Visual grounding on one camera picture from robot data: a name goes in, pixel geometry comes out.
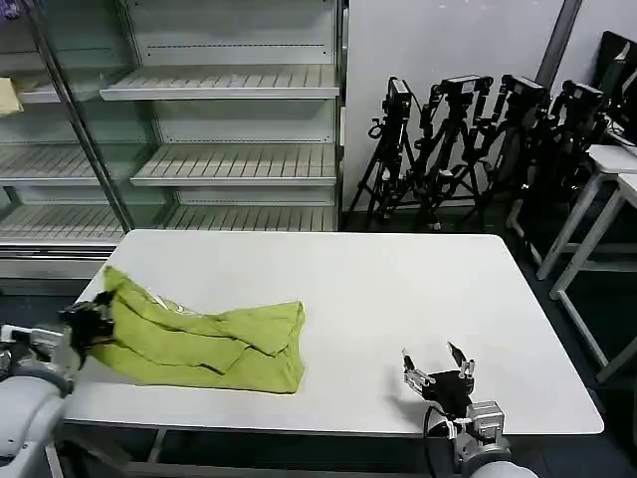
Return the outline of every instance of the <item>shelf rack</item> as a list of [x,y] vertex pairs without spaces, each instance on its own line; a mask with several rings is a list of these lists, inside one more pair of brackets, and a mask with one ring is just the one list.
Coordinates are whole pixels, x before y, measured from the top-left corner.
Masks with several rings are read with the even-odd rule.
[[164,144],[130,181],[177,187],[334,186],[334,145]]
[[[100,97],[100,90],[108,85],[108,78],[115,72],[105,75],[97,70],[76,70],[68,72],[71,89],[79,102]],[[45,72],[18,74],[14,78],[18,98],[25,105],[59,103],[58,94]]]
[[[158,205],[131,206],[137,217],[153,224]],[[24,204],[0,220],[0,245],[73,245],[99,243],[116,246],[123,231],[107,204]]]
[[[138,168],[140,144],[105,144],[113,179],[128,179]],[[78,144],[0,145],[0,186],[99,186]]]
[[194,206],[181,205],[167,221],[166,229],[210,231],[334,230],[333,207]]
[[100,91],[131,100],[329,99],[339,94],[333,65],[141,67]]

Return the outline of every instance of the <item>black monitor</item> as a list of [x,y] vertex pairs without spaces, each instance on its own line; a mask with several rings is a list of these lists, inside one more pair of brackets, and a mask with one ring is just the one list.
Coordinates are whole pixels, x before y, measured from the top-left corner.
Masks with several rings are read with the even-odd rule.
[[593,86],[607,96],[608,114],[637,142],[637,42],[604,32]]

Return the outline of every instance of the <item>glass door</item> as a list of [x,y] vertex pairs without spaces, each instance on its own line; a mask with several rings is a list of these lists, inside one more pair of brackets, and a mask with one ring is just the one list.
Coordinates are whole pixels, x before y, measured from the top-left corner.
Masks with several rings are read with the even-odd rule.
[[[111,108],[100,97],[124,68],[124,40],[100,0],[27,1],[30,17],[23,8],[16,19],[0,19],[0,246],[112,249],[138,212],[121,200],[113,209],[122,195],[118,186],[125,192],[151,148],[137,111]],[[49,56],[38,51],[46,37],[54,47]],[[47,62],[64,68],[76,109],[58,95]]]

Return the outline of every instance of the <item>chair leg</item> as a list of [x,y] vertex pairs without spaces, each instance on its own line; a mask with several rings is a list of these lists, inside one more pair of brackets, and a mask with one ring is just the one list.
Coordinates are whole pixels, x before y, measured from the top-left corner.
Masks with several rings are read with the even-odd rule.
[[550,291],[550,297],[555,300],[559,292],[565,291],[570,283],[573,281],[577,273],[581,270],[582,266],[593,252],[593,249],[597,246],[603,235],[606,233],[612,222],[615,220],[617,213],[624,205],[625,199],[618,189],[612,195],[606,207],[601,212],[595,224],[588,232],[588,235],[581,243],[577,252],[571,259],[568,267],[564,270],[562,275],[557,279],[554,287]]
[[568,241],[584,217],[584,214],[586,214],[586,211],[597,196],[599,188],[604,181],[604,176],[605,174],[601,172],[595,172],[579,194],[573,210],[568,216],[568,219],[566,219],[561,231],[559,231],[559,235],[555,238],[555,241],[550,246],[548,254],[546,254],[544,260],[539,265],[539,269],[537,270],[537,278],[539,280],[543,281],[548,277],[548,274],[550,274],[550,271],[555,266],[557,259],[564,252],[566,244],[568,244]]

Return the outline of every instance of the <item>camera tripod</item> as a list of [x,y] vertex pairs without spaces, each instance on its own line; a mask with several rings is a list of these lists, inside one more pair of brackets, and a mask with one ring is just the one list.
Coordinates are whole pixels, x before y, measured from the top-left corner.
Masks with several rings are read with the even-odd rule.
[[[385,198],[392,195],[398,186],[403,151],[407,152],[409,163],[413,166],[414,155],[407,133],[411,99],[411,91],[405,82],[395,77],[389,79],[387,96],[382,103],[385,116],[382,121],[374,119],[374,126],[367,133],[369,137],[378,139],[378,145],[371,157],[371,161],[367,164],[362,179],[358,183],[356,194],[343,221],[344,229],[346,229],[363,191],[369,193],[370,196],[364,224],[364,229],[369,229],[376,203],[384,202]],[[374,169],[376,169],[374,181],[369,186],[369,178]]]
[[[565,119],[560,122],[564,111]],[[588,176],[586,152],[607,127],[603,93],[564,82],[544,121],[535,177],[522,205],[521,219],[532,222],[552,205],[572,202]]]
[[[481,148],[476,148],[476,141],[478,133],[485,130],[490,121],[483,119],[482,113],[492,84],[491,77],[470,76],[444,80],[431,89],[429,103],[423,107],[420,117],[423,136],[415,144],[420,151],[418,158],[408,169],[394,194],[386,197],[380,204],[379,211],[383,216],[390,216],[400,205],[419,204],[413,224],[414,230],[423,222],[432,229],[439,230],[440,222],[436,217],[436,210],[444,201],[468,198],[478,201],[480,189],[476,165],[482,162],[485,154]],[[478,98],[472,126],[469,128],[466,119],[475,93],[478,94]],[[433,119],[443,98],[449,105],[449,115],[443,119],[440,128],[434,134]],[[462,138],[464,147],[463,163],[450,170],[451,155],[459,137]],[[429,157],[439,144],[440,150],[436,160],[427,170]],[[461,185],[469,191],[469,196],[455,196],[458,186]],[[403,201],[408,193],[412,193],[416,200]]]
[[[513,203],[521,198],[528,188],[529,170],[536,156],[538,122],[545,117],[549,102],[550,95],[545,87],[524,77],[502,77],[491,124],[485,133],[482,154],[487,155],[502,134],[505,138],[496,163],[493,167],[486,165],[488,184],[485,191],[460,224],[476,213],[484,215],[485,209],[498,194],[511,196],[507,209],[511,209]],[[505,119],[498,124],[505,103],[508,104]]]

